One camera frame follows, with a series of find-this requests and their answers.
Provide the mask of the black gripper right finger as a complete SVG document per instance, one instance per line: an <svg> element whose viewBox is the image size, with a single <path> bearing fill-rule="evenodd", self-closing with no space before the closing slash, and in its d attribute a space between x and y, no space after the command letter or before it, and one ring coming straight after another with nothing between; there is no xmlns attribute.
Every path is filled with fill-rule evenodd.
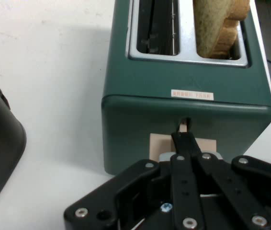
<svg viewBox="0 0 271 230"><path fill-rule="evenodd" d="M271 230L271 163L238 156L231 163L197 157L207 230Z"/></svg>

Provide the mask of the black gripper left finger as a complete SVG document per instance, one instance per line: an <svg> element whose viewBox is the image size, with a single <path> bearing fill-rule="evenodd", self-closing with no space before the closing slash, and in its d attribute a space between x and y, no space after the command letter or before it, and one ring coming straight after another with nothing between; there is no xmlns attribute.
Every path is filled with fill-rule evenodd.
<svg viewBox="0 0 271 230"><path fill-rule="evenodd" d="M140 160L64 212L68 230L202 230L203 211L192 168L200 152L193 134L171 135L169 161Z"/></svg>

